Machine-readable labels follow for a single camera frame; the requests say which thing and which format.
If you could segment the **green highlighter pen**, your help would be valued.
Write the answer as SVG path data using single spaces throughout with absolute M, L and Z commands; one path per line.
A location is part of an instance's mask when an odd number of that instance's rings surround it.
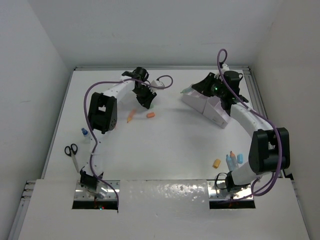
M 194 89 L 191 86 L 189 86 L 189 87 L 183 89 L 180 93 L 181 94 L 188 94 L 189 92 L 192 92 L 193 90 Z

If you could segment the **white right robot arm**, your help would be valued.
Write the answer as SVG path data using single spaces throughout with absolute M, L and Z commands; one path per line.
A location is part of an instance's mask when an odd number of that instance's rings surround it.
M 228 192 L 244 188 L 264 174 L 274 173 L 276 178 L 291 163 L 288 130 L 275 127 L 251 109 L 249 101 L 240 94 L 242 78 L 242 74 L 232 70 L 225 71 L 222 76 L 211 72 L 191 86 L 203 96 L 218 97 L 222 109 L 251 137 L 248 161 L 226 175 Z

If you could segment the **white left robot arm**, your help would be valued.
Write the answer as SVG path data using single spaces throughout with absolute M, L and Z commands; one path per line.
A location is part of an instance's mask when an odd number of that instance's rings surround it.
M 83 98 L 83 112 L 93 146 L 88 163 L 79 171 L 80 184 L 91 192 L 98 190 L 98 184 L 110 186 L 103 180 L 102 160 L 95 160 L 98 146 L 98 134 L 104 135 L 115 129 L 118 121 L 118 103 L 129 93 L 134 93 L 138 103 L 150 109 L 157 96 L 156 90 L 167 87 L 156 78 L 149 82 L 149 73 L 143 67 L 125 71 L 116 81 L 99 81 L 91 85 Z

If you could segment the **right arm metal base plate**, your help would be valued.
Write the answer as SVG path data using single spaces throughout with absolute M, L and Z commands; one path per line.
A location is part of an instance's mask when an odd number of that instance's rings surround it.
M 251 186 L 242 187 L 240 190 L 228 192 L 225 181 L 222 179 L 207 180 L 208 198 L 211 202 L 243 200 L 251 194 Z

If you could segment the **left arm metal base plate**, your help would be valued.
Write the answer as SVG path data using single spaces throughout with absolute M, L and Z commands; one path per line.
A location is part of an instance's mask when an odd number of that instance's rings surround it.
M 105 183 L 98 182 L 96 190 L 89 189 L 88 187 L 82 185 L 80 180 L 77 181 L 74 197 L 75 201 L 93 201 L 97 198 L 99 201 L 116 201 L 116 193 L 120 193 L 120 181 L 119 180 L 109 180 L 107 183 L 114 188 L 114 190 Z

